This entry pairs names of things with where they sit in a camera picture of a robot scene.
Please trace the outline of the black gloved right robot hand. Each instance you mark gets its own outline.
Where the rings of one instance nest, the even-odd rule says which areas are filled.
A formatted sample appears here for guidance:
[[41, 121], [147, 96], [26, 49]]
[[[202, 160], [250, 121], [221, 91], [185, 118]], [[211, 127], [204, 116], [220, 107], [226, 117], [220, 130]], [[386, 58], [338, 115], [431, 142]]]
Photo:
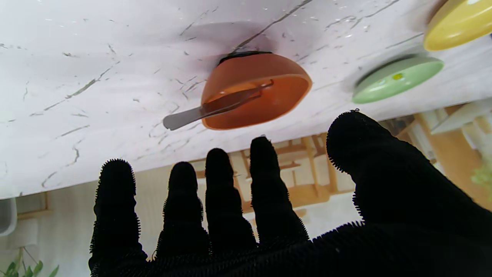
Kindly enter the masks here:
[[244, 218], [223, 149], [206, 158], [206, 200], [196, 172], [170, 173], [155, 258], [139, 242], [136, 183], [129, 163], [100, 172], [88, 266], [92, 277], [490, 277], [491, 212], [418, 149], [352, 110], [327, 132], [327, 155], [354, 181], [362, 222], [312, 240], [295, 214], [278, 157], [264, 136], [251, 142], [252, 207], [259, 242]]

